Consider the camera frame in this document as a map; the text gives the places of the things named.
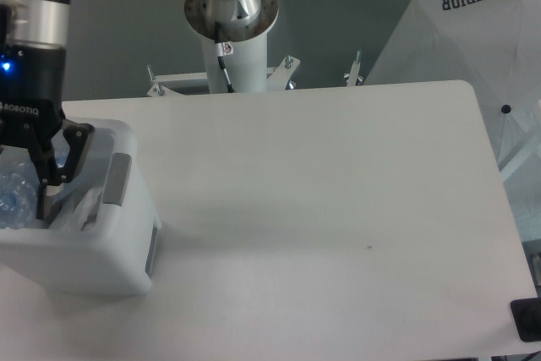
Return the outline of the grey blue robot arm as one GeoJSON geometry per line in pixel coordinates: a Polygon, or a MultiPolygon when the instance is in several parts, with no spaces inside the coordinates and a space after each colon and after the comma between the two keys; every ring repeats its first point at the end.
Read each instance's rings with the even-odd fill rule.
{"type": "Polygon", "coordinates": [[[36,218],[80,173],[95,129],[63,111],[71,0],[1,0],[1,146],[26,150],[37,182],[36,218]]]}

